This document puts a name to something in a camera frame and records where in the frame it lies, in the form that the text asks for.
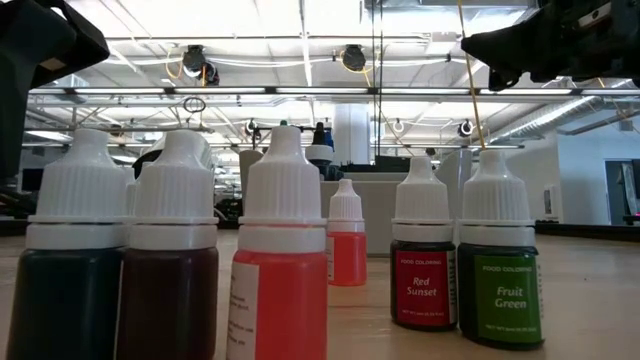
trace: small pink bottle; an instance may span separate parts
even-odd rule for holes
[[[364,233],[362,202],[351,180],[340,180],[331,197],[327,224],[329,284],[360,286],[367,282],[367,235]]]
[[[249,169],[240,223],[226,359],[326,360],[326,220],[298,128],[273,129],[269,151]]]

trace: dark brown liquid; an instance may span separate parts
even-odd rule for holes
[[[128,249],[122,269],[118,360],[211,360],[218,251]]]

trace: wooden table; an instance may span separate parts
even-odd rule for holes
[[[216,359],[223,360],[235,231],[220,231]],[[16,257],[24,240],[0,238],[0,352],[4,354]],[[430,334],[394,325],[389,315],[389,261],[369,261],[359,288],[330,287],[329,359],[639,359],[640,245],[538,237],[547,342],[533,352],[476,345],[459,332]]]

